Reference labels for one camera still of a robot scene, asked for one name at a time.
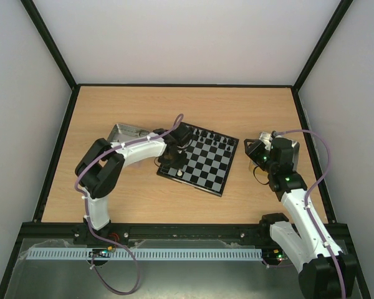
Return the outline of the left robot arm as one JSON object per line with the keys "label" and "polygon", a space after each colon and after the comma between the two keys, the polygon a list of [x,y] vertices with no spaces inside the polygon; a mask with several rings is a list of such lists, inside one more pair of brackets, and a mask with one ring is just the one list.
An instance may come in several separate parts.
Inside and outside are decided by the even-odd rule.
{"label": "left robot arm", "polygon": [[162,166],[182,168],[187,160],[185,148],[192,139],[191,129],[181,122],[169,130],[157,129],[133,140],[97,139],[75,169],[74,187],[85,201],[86,222],[94,230],[109,224],[109,194],[124,168],[148,158],[158,158]]}

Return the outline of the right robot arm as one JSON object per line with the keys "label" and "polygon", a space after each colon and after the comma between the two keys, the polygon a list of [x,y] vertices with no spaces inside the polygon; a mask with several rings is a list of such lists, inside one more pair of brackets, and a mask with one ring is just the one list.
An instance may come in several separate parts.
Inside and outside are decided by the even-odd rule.
{"label": "right robot arm", "polygon": [[305,298],[349,298],[353,292],[357,261],[343,252],[320,219],[310,198],[311,189],[297,172],[299,142],[276,132],[244,140],[245,154],[254,169],[267,174],[268,186],[287,209],[264,215],[259,236],[277,243],[299,274]]}

